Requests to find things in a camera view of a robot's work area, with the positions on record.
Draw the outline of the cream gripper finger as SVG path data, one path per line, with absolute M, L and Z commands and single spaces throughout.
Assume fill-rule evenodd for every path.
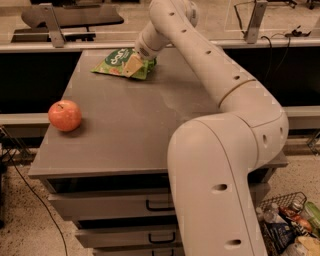
M 143 66 L 143 61 L 138 54 L 132 54 L 123 66 L 122 74 L 131 77 Z

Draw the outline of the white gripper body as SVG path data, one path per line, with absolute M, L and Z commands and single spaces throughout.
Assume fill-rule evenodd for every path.
M 153 60 L 168 44 L 169 40 L 149 22 L 135 41 L 135 51 L 142 59 Z

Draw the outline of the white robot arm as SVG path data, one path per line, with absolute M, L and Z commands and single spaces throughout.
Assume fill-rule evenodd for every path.
M 172 135 L 167 168 L 185 256 L 268 256 L 247 176 L 270 162 L 288 136 L 278 101 L 195 28 L 191 0 L 152 0 L 135 50 L 151 60 L 173 44 L 218 111 Z

